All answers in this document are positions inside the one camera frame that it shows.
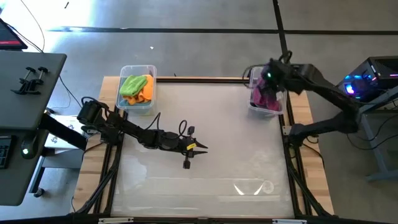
computer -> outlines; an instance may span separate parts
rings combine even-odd
[[[26,44],[0,19],[0,50],[22,49],[27,49]]]

plastic bin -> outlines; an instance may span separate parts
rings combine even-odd
[[[120,71],[120,81],[118,88],[118,96],[116,98],[116,106],[125,110],[129,114],[137,115],[137,116],[152,116],[154,115],[155,110],[155,101],[156,101],[156,67],[153,65],[126,65]],[[124,100],[123,97],[119,94],[119,90],[122,87],[124,81],[126,81],[127,77],[130,75],[152,75],[154,77],[154,90],[152,92],[152,100],[150,103],[136,103],[135,105],[126,106],[121,105],[121,102]]]
[[[250,84],[249,84],[249,88],[251,89],[251,91],[250,91],[250,99],[248,100],[249,109],[255,111],[256,113],[264,114],[266,116],[283,114],[286,107],[287,91],[284,91],[283,93],[280,92],[277,94],[277,99],[279,102],[279,110],[277,111],[252,106],[251,104],[253,103],[253,90],[257,86],[257,80],[260,77],[263,68],[264,67],[254,67],[251,70]]]

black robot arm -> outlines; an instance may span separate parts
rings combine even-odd
[[[138,143],[147,149],[160,149],[183,154],[185,156],[183,162],[184,169],[190,168],[189,158],[207,153],[206,151],[194,151],[194,147],[205,149],[207,147],[192,137],[195,131],[193,126],[188,128],[187,136],[183,133],[176,134],[165,132],[161,129],[143,129],[130,121],[124,120],[118,113],[110,111],[106,104],[92,98],[90,99],[90,101],[84,102],[77,119],[85,125],[82,127],[84,131],[99,131],[101,133],[101,140],[106,143],[116,144],[119,140],[119,134],[125,133],[136,138]]]
[[[294,124],[289,133],[289,142],[301,146],[308,136],[339,131],[341,133],[355,133],[358,131],[357,116],[359,104],[346,96],[328,80],[312,64],[284,63],[270,59],[268,69],[262,72],[266,81],[265,88],[278,91],[293,91],[301,94],[303,90],[313,91],[341,109],[334,118],[303,125]]]

gray floor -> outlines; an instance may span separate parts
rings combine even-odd
[[[25,2],[44,29],[55,26],[276,29],[271,0],[87,0],[69,1],[66,9],[66,0]],[[398,30],[395,0],[279,0],[279,5],[285,29]],[[19,1],[8,1],[1,17],[42,46],[36,24]],[[338,83],[368,56],[398,55],[397,36],[287,35],[286,39],[294,53],[293,62],[316,65],[333,83]],[[80,98],[98,96],[103,76],[119,75],[124,65],[154,64],[162,76],[176,73],[238,77],[248,65],[278,57],[280,43],[277,35],[259,34],[45,32],[45,51],[68,55],[62,77]],[[309,98],[315,121],[338,112],[314,94],[309,94]],[[49,106],[67,104],[68,95],[58,83]],[[57,110],[61,114],[77,114],[79,107],[71,102],[69,108]],[[377,171],[372,152],[351,147],[346,136],[339,133],[323,135],[320,149],[337,215],[398,222],[398,182],[370,184],[364,179]],[[70,170],[46,171],[40,186],[51,196],[27,195],[20,207],[0,207],[0,219],[68,213],[76,178],[77,173]]]

purple fabric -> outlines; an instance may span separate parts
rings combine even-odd
[[[276,99],[276,93],[268,89],[261,94],[260,89],[265,88],[266,85],[266,81],[262,79],[262,75],[260,75],[257,79],[257,85],[253,89],[253,103],[259,108],[279,111],[280,105]]]

